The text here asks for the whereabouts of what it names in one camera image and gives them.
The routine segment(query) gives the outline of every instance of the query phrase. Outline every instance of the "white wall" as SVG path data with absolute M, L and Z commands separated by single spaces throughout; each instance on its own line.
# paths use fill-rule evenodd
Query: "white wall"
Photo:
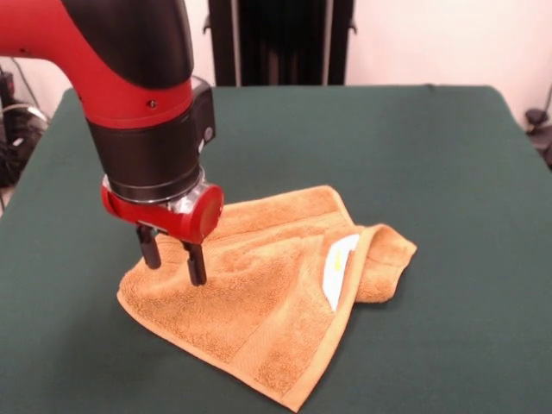
M 185 2 L 194 72 L 214 84 L 210 32 L 202 33 L 207 0 Z M 552 83 L 550 0 L 356 0 L 354 18 L 359 33 L 350 36 L 348 85 L 492 85 L 522 123 Z M 69 81 L 49 62 L 20 61 L 52 114 Z M 0 64 L 12 70 L 6 59 Z

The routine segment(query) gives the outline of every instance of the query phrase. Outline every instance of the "terry cloth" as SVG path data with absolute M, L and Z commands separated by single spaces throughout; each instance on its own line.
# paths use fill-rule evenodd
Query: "terry cloth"
M 349 236 L 357 237 L 350 254 L 330 253 Z M 354 224 L 329 186 L 225 206 L 204 243 L 207 284 L 200 287 L 190 282 L 180 241 L 158 235 L 157 242 L 161 267 L 142 259 L 124 275 L 122 307 L 157 336 L 295 412 L 329 365 L 354 302 L 391 299 L 416 251 L 385 224 Z M 324 289 L 332 284 L 335 311 Z

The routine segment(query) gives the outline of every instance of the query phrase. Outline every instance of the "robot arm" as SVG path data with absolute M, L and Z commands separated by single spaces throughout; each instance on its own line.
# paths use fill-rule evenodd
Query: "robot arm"
M 148 266 L 153 230 L 189 252 L 191 281 L 206 281 L 201 243 L 223 192 L 204 179 L 215 136 L 210 87 L 192 77 L 184 0 L 4 0 L 0 55 L 51 60 L 72 82 L 105 172 L 107 211 L 136 226 Z

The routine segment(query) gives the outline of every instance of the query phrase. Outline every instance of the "table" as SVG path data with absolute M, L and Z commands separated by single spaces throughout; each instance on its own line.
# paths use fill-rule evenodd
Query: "table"
M 215 89 L 208 179 L 229 203 L 333 185 L 418 245 L 387 305 L 357 305 L 302 413 L 552 407 L 552 191 L 488 87 Z M 104 212 L 74 91 L 0 220 L 0 412 L 288 412 L 132 321 L 140 257 Z

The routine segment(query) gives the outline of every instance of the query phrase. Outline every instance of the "white towel label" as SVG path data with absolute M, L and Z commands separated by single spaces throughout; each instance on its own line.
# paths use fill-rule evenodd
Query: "white towel label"
M 356 249 L 359 239 L 360 235 L 348 235 L 336 241 L 331 245 L 328 256 L 326 256 L 322 290 L 334 312 L 337 311 L 339 297 L 342 294 L 343 276 L 348 256 Z

